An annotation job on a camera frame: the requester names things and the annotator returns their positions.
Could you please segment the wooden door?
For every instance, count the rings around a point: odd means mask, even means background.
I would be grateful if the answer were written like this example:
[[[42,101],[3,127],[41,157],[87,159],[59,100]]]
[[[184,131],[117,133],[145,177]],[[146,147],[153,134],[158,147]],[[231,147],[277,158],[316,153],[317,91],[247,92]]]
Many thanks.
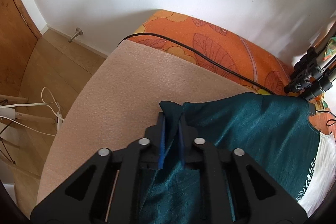
[[[1,0],[1,94],[17,96],[35,48],[42,37],[22,0]]]

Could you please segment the teal and white shirt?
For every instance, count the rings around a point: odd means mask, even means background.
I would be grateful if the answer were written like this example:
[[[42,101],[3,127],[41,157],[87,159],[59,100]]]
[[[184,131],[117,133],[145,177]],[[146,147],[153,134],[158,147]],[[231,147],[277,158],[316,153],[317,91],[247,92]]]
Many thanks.
[[[219,101],[162,101],[165,166],[145,171],[141,223],[201,223],[200,176],[183,168],[177,151],[179,118],[220,149],[248,153],[312,215],[335,181],[335,137],[308,120],[306,101],[243,93]]]

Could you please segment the metal door stopper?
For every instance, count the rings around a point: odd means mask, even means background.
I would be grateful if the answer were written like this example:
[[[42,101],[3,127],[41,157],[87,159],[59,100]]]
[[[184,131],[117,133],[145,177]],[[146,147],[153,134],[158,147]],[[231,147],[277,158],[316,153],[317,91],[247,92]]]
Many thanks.
[[[83,31],[79,27],[77,27],[75,30],[75,33],[68,39],[68,42],[72,43],[74,39],[82,35],[83,35]]]

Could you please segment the beige fleece blanket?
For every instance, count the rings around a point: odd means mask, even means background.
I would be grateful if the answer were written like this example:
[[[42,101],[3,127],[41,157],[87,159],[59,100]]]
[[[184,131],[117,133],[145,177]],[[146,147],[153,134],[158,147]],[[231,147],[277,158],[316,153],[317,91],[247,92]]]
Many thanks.
[[[122,149],[154,125],[161,101],[208,102],[246,87],[169,53],[126,40],[76,98],[52,143],[41,201],[100,148]]]

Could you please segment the folded grey tripod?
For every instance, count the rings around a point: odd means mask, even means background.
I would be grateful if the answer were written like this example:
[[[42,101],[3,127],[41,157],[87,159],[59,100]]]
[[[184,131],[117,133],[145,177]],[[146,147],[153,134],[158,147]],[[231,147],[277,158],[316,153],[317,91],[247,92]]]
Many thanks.
[[[316,46],[310,47],[294,66],[290,82],[284,92],[299,93],[307,101],[327,92],[335,81],[335,55],[323,61],[329,39],[335,37],[335,31],[327,34]]]

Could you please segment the white power adapter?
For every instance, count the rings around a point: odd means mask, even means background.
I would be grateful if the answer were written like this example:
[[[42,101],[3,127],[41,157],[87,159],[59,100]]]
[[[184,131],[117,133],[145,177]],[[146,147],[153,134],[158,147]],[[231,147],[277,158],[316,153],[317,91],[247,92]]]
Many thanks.
[[[6,118],[10,120],[15,120],[16,118],[16,111],[15,109],[7,106],[1,106],[0,108],[0,117]]]

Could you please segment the orange floral bedsheet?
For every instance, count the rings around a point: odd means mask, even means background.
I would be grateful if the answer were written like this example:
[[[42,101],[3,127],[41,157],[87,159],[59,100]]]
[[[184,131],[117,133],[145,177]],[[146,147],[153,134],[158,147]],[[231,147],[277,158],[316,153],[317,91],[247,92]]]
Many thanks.
[[[335,133],[335,113],[322,96],[303,102],[297,93],[284,92],[293,67],[221,26],[158,10],[127,39],[184,59],[256,94],[284,96],[306,112],[314,128],[324,134]]]

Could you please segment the wooden stool legs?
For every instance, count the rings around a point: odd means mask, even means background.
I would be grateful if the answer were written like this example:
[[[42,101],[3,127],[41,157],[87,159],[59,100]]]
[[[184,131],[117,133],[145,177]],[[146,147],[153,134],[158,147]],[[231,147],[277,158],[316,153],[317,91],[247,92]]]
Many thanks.
[[[48,88],[42,89],[41,98],[37,101],[2,94],[1,106],[15,109],[15,120],[1,120],[12,123],[18,131],[25,133],[23,139],[28,143],[29,153],[44,164],[63,122],[61,107],[54,95]]]

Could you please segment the colourful silk scarf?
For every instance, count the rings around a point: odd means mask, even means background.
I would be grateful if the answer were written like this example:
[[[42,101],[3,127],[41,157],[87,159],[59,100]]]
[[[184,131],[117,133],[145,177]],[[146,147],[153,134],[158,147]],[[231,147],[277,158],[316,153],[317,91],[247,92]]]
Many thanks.
[[[325,48],[323,61],[330,59],[335,55],[335,53],[336,53],[336,38],[332,37],[331,39],[329,39],[327,46]]]

